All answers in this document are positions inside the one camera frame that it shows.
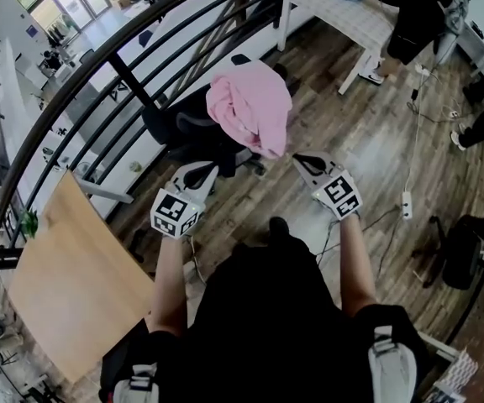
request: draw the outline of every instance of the metal railing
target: metal railing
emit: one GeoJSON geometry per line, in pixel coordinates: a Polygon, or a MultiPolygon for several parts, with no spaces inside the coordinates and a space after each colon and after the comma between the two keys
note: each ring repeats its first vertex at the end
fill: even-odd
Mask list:
{"type": "MultiPolygon", "coordinates": [[[[49,131],[57,122],[61,114],[66,110],[72,99],[84,88],[89,80],[97,73],[105,63],[109,63],[117,75],[112,79],[89,103],[87,108],[82,112],[79,118],[73,120],[73,125],[60,141],[58,147],[53,151],[47,160],[47,164],[39,175],[38,180],[34,184],[30,192],[29,198],[22,199],[24,201],[22,210],[19,213],[19,219],[13,223],[13,227],[9,229],[7,237],[1,236],[0,231],[0,269],[8,269],[16,267],[18,261],[17,256],[20,253],[20,245],[23,245],[25,238],[20,231],[20,220],[25,211],[31,210],[34,205],[35,198],[38,196],[40,189],[46,182],[46,178],[55,166],[61,165],[61,154],[65,148],[71,143],[72,139],[80,132],[84,124],[87,123],[91,115],[98,109],[103,101],[110,95],[112,90],[116,88],[120,82],[128,86],[129,93],[120,101],[116,103],[115,108],[101,121],[96,129],[88,135],[81,150],[77,152],[71,163],[67,166],[69,170],[75,170],[82,162],[82,159],[91,150],[91,147],[98,141],[98,139],[106,133],[107,128],[117,118],[117,116],[124,110],[128,111],[130,103],[139,100],[139,108],[131,108],[132,112],[124,124],[113,134],[109,141],[105,144],[102,150],[97,152],[97,158],[88,166],[88,169],[82,175],[85,181],[94,181],[96,184],[102,184],[106,177],[115,168],[117,163],[129,151],[132,145],[139,139],[139,137],[146,131],[144,124],[141,124],[131,138],[122,145],[117,151],[113,159],[102,168],[99,177],[92,179],[98,167],[104,161],[106,156],[113,152],[113,147],[129,133],[131,127],[135,127],[135,123],[139,121],[140,114],[146,106],[157,106],[156,101],[164,97],[170,87],[174,86],[184,75],[187,76],[184,84],[176,89],[174,92],[167,94],[167,100],[159,106],[159,109],[169,107],[178,97],[180,97],[193,83],[195,83],[204,73],[209,71],[217,65],[226,55],[231,53],[239,45],[243,44],[249,37],[256,34],[265,26],[270,24],[273,19],[270,17],[263,17],[265,13],[277,13],[277,5],[279,0],[215,0],[202,9],[191,14],[184,21],[180,22],[174,28],[162,35],[151,46],[145,48],[137,58],[131,63],[125,64],[123,59],[119,56],[118,51],[123,48],[130,40],[138,36],[147,27],[153,23],[162,20],[171,10],[177,8],[188,0],[160,0],[158,3],[152,5],[146,11],[138,15],[136,18],[130,20],[124,27],[122,27],[114,36],[112,36],[106,43],[104,43],[98,50],[96,50],[91,58],[80,66],[71,78],[61,87],[50,101],[46,109],[39,116],[32,129],[29,131],[22,147],[13,159],[12,165],[8,169],[3,183],[0,188],[0,230],[6,224],[6,219],[9,214],[9,209],[13,209],[16,203],[15,197],[18,190],[18,183],[24,176],[24,172],[32,160],[35,151],[41,146],[43,139],[47,136],[49,131]],[[248,8],[252,8],[258,3],[266,2],[259,5],[252,12],[249,17],[245,17],[248,8]],[[165,58],[154,70],[149,72],[142,81],[138,81],[132,72],[136,67],[145,61],[150,55],[157,51],[169,39],[175,37],[176,34],[184,30],[186,27],[192,25],[196,20],[200,19],[210,11],[218,8],[222,4],[227,4],[231,7],[229,11],[223,11],[220,18],[215,18],[207,28],[199,32],[186,43],[180,45],[176,50],[173,50],[170,56],[165,58]],[[233,27],[231,20],[237,19],[237,24],[233,27]],[[223,29],[224,25],[230,25],[233,28],[223,29]],[[199,44],[209,37],[209,35],[222,29],[221,35],[215,35],[213,40],[207,41],[204,46],[198,47],[198,52],[194,53],[191,59],[183,65],[173,76],[167,79],[159,88],[149,94],[145,87],[164,71],[167,67],[172,65],[193,46],[199,44]],[[207,64],[200,64],[202,60],[208,58],[214,51],[212,60],[207,64]]],[[[13,211],[13,216],[18,216],[16,211],[13,211]]]]}

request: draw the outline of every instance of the pink towel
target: pink towel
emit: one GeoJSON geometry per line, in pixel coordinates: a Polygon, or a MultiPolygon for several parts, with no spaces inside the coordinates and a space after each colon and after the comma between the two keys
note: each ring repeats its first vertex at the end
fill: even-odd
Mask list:
{"type": "Polygon", "coordinates": [[[272,159],[285,153],[292,100],[284,80],[262,61],[236,65],[215,76],[207,108],[239,144],[272,159]]]}

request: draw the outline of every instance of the sneaker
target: sneaker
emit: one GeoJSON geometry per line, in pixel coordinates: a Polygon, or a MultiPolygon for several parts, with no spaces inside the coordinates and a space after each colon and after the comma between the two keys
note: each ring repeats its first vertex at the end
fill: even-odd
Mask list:
{"type": "Polygon", "coordinates": [[[456,131],[452,131],[450,134],[451,142],[453,142],[457,148],[461,151],[466,151],[466,148],[460,144],[459,134],[456,131]]]}
{"type": "Polygon", "coordinates": [[[386,78],[384,76],[380,76],[376,73],[376,69],[364,69],[361,71],[360,76],[364,79],[367,79],[369,82],[374,83],[375,85],[381,85],[386,78]]]}

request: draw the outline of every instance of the shoe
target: shoe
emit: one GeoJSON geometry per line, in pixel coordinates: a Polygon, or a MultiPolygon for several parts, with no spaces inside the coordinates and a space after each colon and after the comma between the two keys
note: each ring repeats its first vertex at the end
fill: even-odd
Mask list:
{"type": "Polygon", "coordinates": [[[382,83],[386,80],[384,76],[380,76],[376,73],[376,69],[371,69],[366,67],[364,70],[361,71],[360,76],[364,79],[367,79],[369,82],[374,83],[375,85],[382,85],[382,83]]]}
{"type": "Polygon", "coordinates": [[[456,131],[452,131],[450,134],[451,142],[453,142],[457,148],[461,151],[466,151],[466,148],[460,144],[459,134],[456,131]]]}
{"type": "Polygon", "coordinates": [[[272,217],[268,223],[270,229],[270,236],[273,238],[289,235],[289,226],[287,221],[281,217],[272,217]]]}

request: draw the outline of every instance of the wooden floor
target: wooden floor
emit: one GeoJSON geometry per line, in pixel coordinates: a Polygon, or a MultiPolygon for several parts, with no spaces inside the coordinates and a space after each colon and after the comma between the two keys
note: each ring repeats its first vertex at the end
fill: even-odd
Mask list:
{"type": "MultiPolygon", "coordinates": [[[[418,60],[431,67],[434,57],[429,51],[418,60]]],[[[417,116],[407,108],[412,90],[419,84],[413,63],[380,87],[358,79],[340,96],[340,83],[360,53],[361,49],[337,30],[316,21],[294,34],[287,41],[284,53],[268,56],[266,61],[270,65],[280,61],[291,78],[301,81],[288,120],[287,154],[280,160],[263,160],[267,172],[262,177],[242,167],[234,178],[218,180],[194,235],[199,267],[205,277],[209,276],[237,243],[259,243],[268,219],[275,215],[284,217],[292,233],[304,240],[314,253],[323,251],[333,217],[311,200],[292,165],[293,153],[325,150],[350,171],[364,199],[361,210],[364,226],[398,205],[413,159],[409,189],[413,195],[414,218],[397,223],[399,213],[391,212],[365,232],[365,239],[375,272],[382,260],[377,278],[381,301],[405,306],[419,330],[445,339],[470,293],[452,290],[440,280],[424,290],[419,277],[426,275],[430,259],[414,260],[410,254],[417,247],[436,243],[435,229],[428,225],[431,215],[439,215],[446,227],[464,213],[484,215],[484,143],[460,152],[450,143],[451,123],[434,124],[422,118],[418,147],[414,151],[417,116]],[[382,258],[396,224],[397,233],[389,252],[382,258]]],[[[449,109],[441,112],[446,105],[460,107],[457,110],[470,114],[472,110],[463,106],[460,91],[470,80],[470,67],[463,59],[453,55],[450,63],[435,75],[438,80],[431,77],[421,91],[422,113],[442,119],[444,113],[449,113],[449,109]]],[[[467,117],[461,121],[471,120],[472,117],[467,117]]],[[[177,166],[168,161],[159,163],[135,190],[135,202],[121,207],[111,221],[112,229],[127,247],[136,230],[145,230],[137,252],[145,259],[144,270],[151,274],[155,271],[160,237],[150,228],[150,207],[156,192],[177,166]]],[[[335,245],[338,237],[338,228],[335,228],[328,246],[335,245]]],[[[187,260],[190,258],[188,245],[187,260]]],[[[340,303],[337,249],[324,255],[321,270],[332,296],[340,303]]],[[[9,273],[1,273],[0,279],[8,279],[9,273]]],[[[0,305],[10,311],[2,288],[0,281],[0,305]]],[[[203,285],[195,276],[188,282],[187,293],[192,316],[203,293],[203,285]]],[[[99,369],[76,384],[68,384],[38,345],[31,342],[27,330],[23,326],[21,329],[26,339],[24,359],[29,367],[34,365],[39,372],[47,371],[62,386],[66,401],[97,401],[99,369]]],[[[472,329],[476,339],[482,340],[482,327],[472,329]]]]}

